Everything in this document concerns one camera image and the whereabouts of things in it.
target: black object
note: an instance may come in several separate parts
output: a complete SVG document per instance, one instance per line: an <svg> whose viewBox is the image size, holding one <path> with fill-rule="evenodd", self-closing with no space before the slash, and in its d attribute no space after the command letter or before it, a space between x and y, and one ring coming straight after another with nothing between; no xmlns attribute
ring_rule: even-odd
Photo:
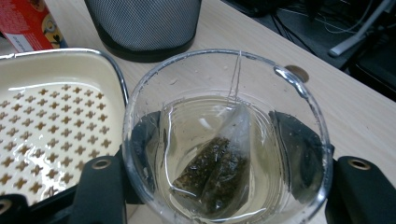
<svg viewBox="0 0 396 224"><path fill-rule="evenodd" d="M320 188L319 180L325 178L320 137L294 116L277 111L271 111L269 116L281 150L287 157L290 177L285 182L289 191L301 203L311 201Z"/></svg>
<svg viewBox="0 0 396 224"><path fill-rule="evenodd" d="M249 17L263 17L277 8L292 3L292 0L223 0ZM304 0L308 18L312 21L321 9L324 0Z"/></svg>
<svg viewBox="0 0 396 224"><path fill-rule="evenodd" d="M340 67L349 74L396 102L396 5L384 13L374 30Z"/></svg>
<svg viewBox="0 0 396 224"><path fill-rule="evenodd" d="M396 39L364 53L349 66L349 73L358 81L396 101Z"/></svg>
<svg viewBox="0 0 396 224"><path fill-rule="evenodd" d="M290 0L224 0L249 17L262 17Z"/></svg>
<svg viewBox="0 0 396 224"><path fill-rule="evenodd" d="M148 188L148 190L150 190L150 192L154 192L155 185L153 179L153 171L150 168L151 166L147 164L147 161L152 160L148 160L147 158L153 158L157 155L155 154L155 151L151 153L148 152L146 150L146 147L149 144L159 143L160 131L158 127L160 127L160 115L161 112L157 111L149 113L146 116L142 117L142 119L132 129L131 141L125 143L126 148L134 151L134 154L136 156L136 158L134 158L134 162L141 163L140 165L136 165L136 167L139 167L136 171L140 174L140 176L147 176L146 187Z"/></svg>
<svg viewBox="0 0 396 224"><path fill-rule="evenodd" d="M127 223L120 172L116 157L88 161L79 179L68 223Z"/></svg>
<svg viewBox="0 0 396 224"><path fill-rule="evenodd" d="M29 206L26 198L20 194L0 196L0 223L13 224L27 221Z"/></svg>
<svg viewBox="0 0 396 224"><path fill-rule="evenodd" d="M77 186L74 186L30 206L30 213L27 215L29 223L67 223L67 219L73 209L76 189Z"/></svg>
<svg viewBox="0 0 396 224"><path fill-rule="evenodd" d="M373 14L381 2L382 0L348 0L349 10L347 13L358 20L367 11L366 16L363 18L365 21Z"/></svg>
<svg viewBox="0 0 396 224"><path fill-rule="evenodd" d="M334 162L328 224L396 223L396 190L377 166L356 157Z"/></svg>
<svg viewBox="0 0 396 224"><path fill-rule="evenodd" d="M187 50L202 0L85 0L105 47L114 55L154 63Z"/></svg>

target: wooden desk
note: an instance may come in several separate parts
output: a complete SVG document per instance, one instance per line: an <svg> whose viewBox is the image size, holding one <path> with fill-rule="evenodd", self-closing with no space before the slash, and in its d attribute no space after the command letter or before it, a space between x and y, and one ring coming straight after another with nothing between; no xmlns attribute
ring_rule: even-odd
<svg viewBox="0 0 396 224"><path fill-rule="evenodd" d="M47 0L69 47L106 51L93 26L83 0ZM360 84L329 64L239 13L219 0L204 0L197 35L190 50L241 49L281 65L295 64L310 76L312 91L327 121L335 158L356 156L375 163L396 186L396 104ZM14 52L0 42L0 54ZM114 57L132 91L137 81L155 63L131 63ZM159 223L145 206L139 207L131 223ZM326 223L323 208L311 223Z"/></svg>

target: perforated tray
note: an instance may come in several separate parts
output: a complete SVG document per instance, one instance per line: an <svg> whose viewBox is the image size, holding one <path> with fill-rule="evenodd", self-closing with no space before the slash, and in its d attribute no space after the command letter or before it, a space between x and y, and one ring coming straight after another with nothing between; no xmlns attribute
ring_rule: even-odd
<svg viewBox="0 0 396 224"><path fill-rule="evenodd" d="M127 91L91 49L0 57L0 194L40 202L77 184L85 162L114 155Z"/></svg>

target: tea bag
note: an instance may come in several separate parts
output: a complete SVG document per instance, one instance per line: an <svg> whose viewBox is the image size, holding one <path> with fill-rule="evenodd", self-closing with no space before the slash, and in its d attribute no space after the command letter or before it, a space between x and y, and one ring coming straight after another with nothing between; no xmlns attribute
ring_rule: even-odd
<svg viewBox="0 0 396 224"><path fill-rule="evenodd" d="M203 217L231 216L248 194L250 116L243 104L227 116L217 136L198 148L197 156L173 182L176 198L187 207L194 204Z"/></svg>

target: clear glass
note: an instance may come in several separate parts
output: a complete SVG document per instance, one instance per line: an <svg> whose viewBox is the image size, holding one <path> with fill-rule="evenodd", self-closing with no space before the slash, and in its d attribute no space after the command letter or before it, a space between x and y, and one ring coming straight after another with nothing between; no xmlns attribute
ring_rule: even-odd
<svg viewBox="0 0 396 224"><path fill-rule="evenodd" d="M201 169L213 161L201 152L233 128L227 122L238 108L248 127L234 125L228 136L247 145L233 164L248 168L212 186L212 177L186 175L190 196L177 193L177 181L197 169L200 155ZM318 104L297 76L254 54L206 49L170 58L139 81L127 105L122 150L137 194L164 222L305 223L331 186L330 146ZM208 175L224 175L217 156L212 163ZM213 202L226 209L205 210Z"/></svg>

